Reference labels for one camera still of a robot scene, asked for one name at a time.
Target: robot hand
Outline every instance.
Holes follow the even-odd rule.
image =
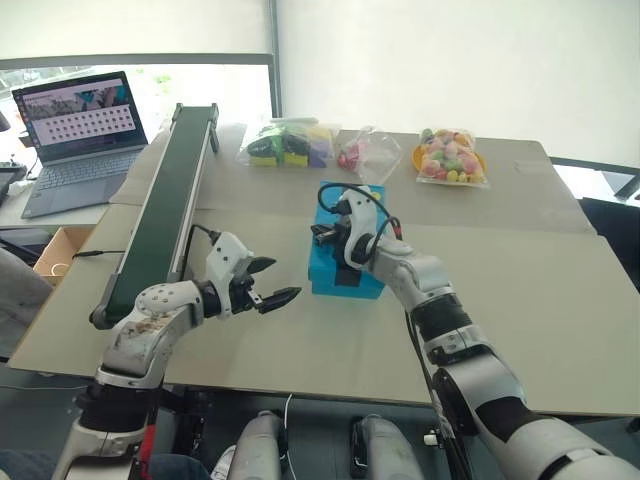
[[[346,191],[336,205],[322,201],[327,188]],[[327,184],[319,204],[341,214],[333,226],[314,225],[316,241],[332,243],[342,260],[388,285],[407,312],[412,343],[438,413],[450,468],[471,478],[458,435],[479,435],[508,480],[619,480],[640,472],[572,426],[531,412],[524,390],[496,349],[471,322],[442,263],[401,241],[400,223],[366,186]],[[396,238],[376,231],[376,205]],[[419,345],[417,333],[422,337]],[[435,366],[433,379],[424,356]]]
[[[76,400],[82,415],[72,426],[54,480],[91,479],[98,471],[101,478],[114,480],[145,478],[150,449],[140,445],[152,443],[156,392],[176,342],[205,318],[252,308],[267,313],[300,292],[288,287],[265,298],[258,295],[252,275],[275,260],[255,257],[231,233],[207,233],[212,249],[206,280],[145,289],[131,313],[111,330],[95,381]]]

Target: laptop keyboard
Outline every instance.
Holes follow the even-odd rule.
[[[134,151],[87,160],[73,160],[47,167],[40,172],[38,190],[126,173],[138,153],[140,152]]]

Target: green conveyor belt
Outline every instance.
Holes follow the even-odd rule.
[[[92,314],[98,328],[110,328],[131,312],[136,296],[145,288],[166,282],[182,225],[189,218],[187,203],[196,178],[208,121],[214,107],[183,107],[175,119],[173,132],[151,192],[143,207],[138,227],[111,296]],[[96,321],[95,315],[101,315]]]

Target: laptop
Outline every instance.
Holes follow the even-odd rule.
[[[13,91],[42,170],[22,218],[107,203],[147,145],[124,72]]]

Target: blue box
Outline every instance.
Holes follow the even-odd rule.
[[[377,193],[380,202],[384,205],[384,187],[369,185],[372,193]],[[335,205],[343,193],[340,187],[328,188],[322,194],[322,199],[328,205]],[[323,210],[316,206],[315,224],[333,225],[340,220],[340,215]],[[378,222],[376,228],[382,226],[385,215],[378,210]],[[344,265],[338,268],[333,257],[334,246],[318,246],[311,236],[311,254],[309,256],[309,280],[311,280],[311,292],[316,295],[335,295],[339,297],[378,298],[382,293],[384,284],[373,278],[364,270],[354,270]]]

